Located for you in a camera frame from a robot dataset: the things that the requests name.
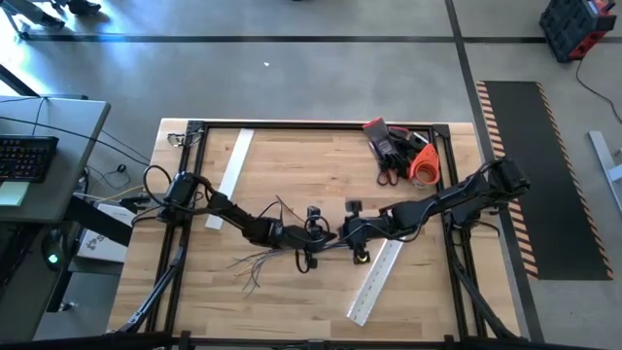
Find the keyboard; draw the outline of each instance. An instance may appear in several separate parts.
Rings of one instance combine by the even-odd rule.
[[[0,135],[0,181],[43,182],[57,144],[53,136]]]

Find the hazard stripe tape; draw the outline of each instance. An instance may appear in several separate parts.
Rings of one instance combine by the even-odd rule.
[[[493,154],[497,158],[505,157],[505,147],[503,146],[499,127],[495,118],[493,104],[490,100],[488,90],[486,89],[486,84],[484,82],[477,82],[476,86],[479,101],[484,113],[484,120],[488,128],[488,136],[493,146]],[[529,278],[537,279],[536,256],[534,255],[534,250],[532,249],[532,243],[527,230],[527,225],[525,225],[525,218],[523,217],[521,205],[518,199],[511,200],[508,203],[508,208],[510,212],[510,219],[512,220],[512,226],[514,228],[514,235],[518,241],[519,251],[523,260],[525,273]]]
[[[583,195],[583,191],[581,190],[578,179],[576,178],[576,174],[574,173],[572,163],[570,162],[570,157],[568,156],[568,150],[566,149],[566,146],[564,146],[564,140],[562,139],[562,135],[559,132],[559,128],[555,121],[555,117],[553,116],[553,110],[551,108],[550,103],[548,102],[548,99],[546,98],[544,94],[544,89],[542,88],[542,84],[540,83],[536,83],[536,84],[540,91],[540,97],[542,98],[542,102],[544,103],[544,109],[546,110],[549,120],[551,121],[551,124],[553,125],[553,132],[555,132],[555,136],[557,137],[557,143],[560,146],[560,150],[562,151],[562,155],[564,156],[564,160],[566,161],[566,166],[570,173],[570,176],[572,177],[572,182],[574,183],[574,187],[576,188],[576,193],[579,196],[579,201],[581,202],[581,205],[583,206],[583,211],[585,212],[585,217],[587,218],[587,222],[589,224],[590,230],[592,231],[592,234],[594,236],[594,241],[599,247],[601,258],[603,260],[603,263],[605,264],[607,277],[609,277],[610,279],[613,279],[613,269],[611,268],[609,259],[606,256],[605,247],[603,245],[603,241],[601,240],[599,236],[598,230],[596,228],[596,223],[594,222],[594,219],[592,219],[592,215],[590,214],[590,208],[587,203],[587,200],[585,199],[585,196]]]

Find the floor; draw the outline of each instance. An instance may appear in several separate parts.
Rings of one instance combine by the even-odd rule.
[[[466,68],[467,62],[474,80],[541,82],[619,274],[622,215],[586,133],[601,130],[616,150],[622,147],[622,125],[608,105],[576,82],[576,63],[559,64],[546,45],[516,40],[542,36],[537,21],[547,1],[455,1],[462,35],[471,39],[462,57],[451,38],[456,28],[448,17],[448,2],[154,0],[147,5],[102,0],[100,17],[79,21],[66,15],[68,28],[61,34],[79,35],[74,42],[48,41],[36,26],[31,29],[36,40],[30,42],[0,31],[5,49],[0,61],[39,92],[79,93],[111,102],[105,129],[146,156],[162,118],[382,116],[390,121],[473,122],[461,63]],[[261,42],[249,42],[249,36],[259,36]],[[281,36],[311,36],[315,42],[282,42]],[[326,36],[334,42],[321,42]],[[621,36],[622,25],[609,33]],[[498,43],[490,43],[491,38]],[[583,63],[581,77],[622,106],[620,43],[596,46]],[[89,162],[102,172],[119,163],[129,168],[128,186],[139,185],[142,168],[113,152],[96,147]],[[113,185],[123,180],[111,178]],[[101,185],[95,192],[116,191]],[[112,304],[117,280],[95,279],[74,276],[67,297],[80,299],[79,306],[53,318],[47,315],[36,337],[105,332],[101,320]],[[618,347],[620,279],[530,285],[547,342]],[[92,296],[103,301],[94,302]],[[14,305],[19,302],[25,301],[17,299]]]

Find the wooden tabletop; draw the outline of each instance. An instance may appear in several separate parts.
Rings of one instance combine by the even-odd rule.
[[[181,150],[166,140],[168,132],[184,132],[187,120],[162,120],[152,163],[174,174]],[[449,123],[459,178],[481,163],[470,123]],[[239,129],[210,129],[202,175],[217,188],[225,172]],[[190,156],[189,169],[193,167]],[[306,207],[322,209],[332,230],[346,215],[348,199],[363,201],[363,215],[375,216],[379,207],[405,199],[424,198],[433,187],[400,181],[396,187],[376,184],[377,165],[360,131],[256,130],[232,200],[254,215],[280,195],[300,217]],[[166,180],[149,177],[154,192],[164,192]],[[278,206],[266,215],[278,216]],[[296,218],[285,211],[286,224]],[[449,270],[438,217],[424,226],[413,243],[404,245],[397,263],[364,327],[346,317],[371,264],[353,265],[347,249],[318,255],[319,267],[300,274],[293,254],[267,262],[260,288],[248,295],[248,276],[235,276],[244,266],[227,269],[234,258],[263,249],[225,223],[218,231],[205,228],[205,216],[192,223],[190,249],[179,299],[175,333],[191,331],[196,337],[331,340],[442,340],[457,335]],[[139,307],[154,284],[164,225],[143,222],[134,230],[125,258],[109,329],[117,329]],[[368,244],[372,257],[381,240]],[[501,256],[497,233],[487,227],[472,232],[472,251],[483,296],[507,327],[518,326]],[[171,257],[177,249],[173,246]],[[475,326],[465,294],[469,329]],[[162,298],[157,329],[163,329],[168,292]]]

